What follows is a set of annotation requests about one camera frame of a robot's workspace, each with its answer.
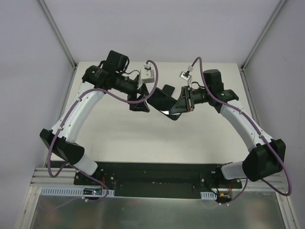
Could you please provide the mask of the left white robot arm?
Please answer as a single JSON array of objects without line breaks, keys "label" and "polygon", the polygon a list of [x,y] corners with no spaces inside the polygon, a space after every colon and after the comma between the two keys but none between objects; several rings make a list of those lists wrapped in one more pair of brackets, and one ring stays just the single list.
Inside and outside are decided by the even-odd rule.
[{"label": "left white robot arm", "polygon": [[76,143],[78,133],[94,106],[108,94],[124,103],[131,110],[148,112],[146,100],[152,93],[146,84],[156,84],[158,74],[152,62],[146,61],[131,79],[126,70],[129,57],[111,50],[99,65],[90,66],[84,73],[80,87],[67,111],[50,129],[42,129],[40,138],[48,148],[47,166],[51,166],[51,155],[55,154],[79,171],[92,176],[98,165],[87,154],[84,147]]}]

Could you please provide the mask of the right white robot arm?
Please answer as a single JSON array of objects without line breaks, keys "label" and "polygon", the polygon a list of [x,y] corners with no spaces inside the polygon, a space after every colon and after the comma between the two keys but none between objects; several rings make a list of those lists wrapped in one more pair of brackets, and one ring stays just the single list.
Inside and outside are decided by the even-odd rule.
[{"label": "right white robot arm", "polygon": [[221,73],[217,69],[203,72],[205,85],[198,89],[182,87],[181,94],[169,114],[181,114],[194,110],[196,104],[208,103],[214,107],[236,130],[248,149],[244,161],[224,164],[221,175],[226,180],[248,178],[255,182],[283,170],[285,143],[275,140],[249,117],[238,96],[225,90]]}]

